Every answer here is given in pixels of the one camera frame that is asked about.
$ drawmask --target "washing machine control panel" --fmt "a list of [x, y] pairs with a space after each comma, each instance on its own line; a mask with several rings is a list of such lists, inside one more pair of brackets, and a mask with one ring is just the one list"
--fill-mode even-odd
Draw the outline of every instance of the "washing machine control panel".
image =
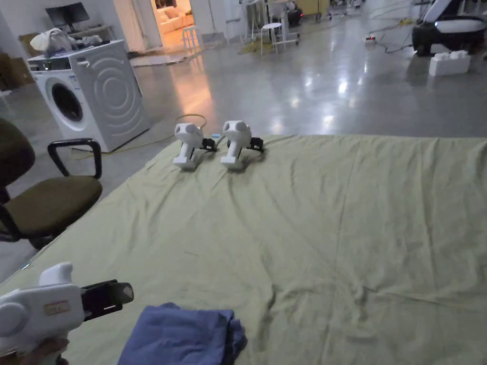
[[71, 64], [68, 58], [49, 58], [29, 60], [31, 71], [59, 71], [70, 70]]

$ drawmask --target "concrete floor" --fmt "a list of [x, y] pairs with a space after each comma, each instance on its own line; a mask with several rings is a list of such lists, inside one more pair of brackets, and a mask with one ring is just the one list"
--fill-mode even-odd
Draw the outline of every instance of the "concrete floor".
[[[467, 74], [433, 79], [428, 76], [429, 59], [417, 58], [411, 48], [387, 55], [378, 45], [364, 45], [370, 30], [395, 23], [383, 19], [380, 9], [373, 11], [305, 24], [300, 27], [300, 45], [280, 49], [278, 55], [239, 55], [241, 46], [234, 43], [184, 63], [136, 68], [152, 128], [121, 149], [170, 136], [174, 119], [186, 113], [208, 119], [206, 134], [220, 132], [226, 120], [241, 119], [255, 135], [487, 137], [483, 60], [475, 58]], [[386, 16], [401, 18], [406, 11]], [[381, 19], [370, 19], [371, 14]], [[396, 49], [410, 29], [388, 31], [382, 42]], [[35, 85], [15, 90], [8, 101], [13, 114], [2, 108], [0, 115], [28, 136], [37, 154], [35, 166], [8, 187], [15, 196], [36, 182], [60, 176], [46, 147], [62, 136]], [[202, 123], [195, 117], [187, 120]], [[103, 197], [173, 140], [104, 156]], [[91, 159], [77, 160], [84, 155], [66, 150], [63, 159], [73, 173], [86, 174], [94, 169]], [[0, 281], [34, 253], [27, 241], [2, 242]]]

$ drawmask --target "label sticker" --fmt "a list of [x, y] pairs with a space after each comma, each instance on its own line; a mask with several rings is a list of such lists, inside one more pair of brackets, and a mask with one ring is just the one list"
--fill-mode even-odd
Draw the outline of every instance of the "label sticker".
[[69, 312], [70, 310], [71, 308], [67, 300], [44, 305], [44, 313], [46, 315], [56, 315], [64, 312]]

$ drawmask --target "hand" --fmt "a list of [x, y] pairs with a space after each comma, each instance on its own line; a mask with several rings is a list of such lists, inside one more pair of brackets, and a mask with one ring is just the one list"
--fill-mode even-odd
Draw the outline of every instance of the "hand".
[[[34, 351], [17, 357], [16, 354], [7, 355], [0, 358], [0, 365], [41, 365], [47, 356], [64, 351], [69, 341], [66, 338], [57, 338], [44, 341]], [[59, 358], [56, 365], [67, 365], [68, 362]]]

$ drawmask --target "folded blue towel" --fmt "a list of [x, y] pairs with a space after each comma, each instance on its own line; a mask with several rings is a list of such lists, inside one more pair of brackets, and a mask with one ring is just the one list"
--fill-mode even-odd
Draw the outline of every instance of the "folded blue towel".
[[232, 364], [247, 343], [232, 310], [145, 307], [118, 365]]

